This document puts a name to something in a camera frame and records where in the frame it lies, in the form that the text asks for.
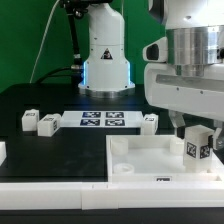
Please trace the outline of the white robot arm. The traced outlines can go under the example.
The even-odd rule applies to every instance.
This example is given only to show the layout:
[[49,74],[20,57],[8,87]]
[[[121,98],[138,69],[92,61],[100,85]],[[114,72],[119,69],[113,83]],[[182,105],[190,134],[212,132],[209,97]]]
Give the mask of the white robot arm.
[[[143,48],[148,103],[169,111],[175,133],[187,133],[183,116],[212,119],[207,138],[224,145],[224,0],[148,0],[165,35]],[[107,3],[88,7],[90,54],[79,90],[112,98],[135,88],[124,56],[124,19]]]

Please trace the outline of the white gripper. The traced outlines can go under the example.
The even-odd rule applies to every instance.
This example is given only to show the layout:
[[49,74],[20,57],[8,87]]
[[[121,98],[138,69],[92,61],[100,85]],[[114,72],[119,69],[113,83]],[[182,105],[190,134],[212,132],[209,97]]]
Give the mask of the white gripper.
[[203,77],[183,77],[175,74],[173,66],[148,63],[144,89],[151,106],[170,110],[176,137],[183,139],[185,135],[182,113],[213,119],[215,131],[210,146],[224,149],[224,64],[206,66]]

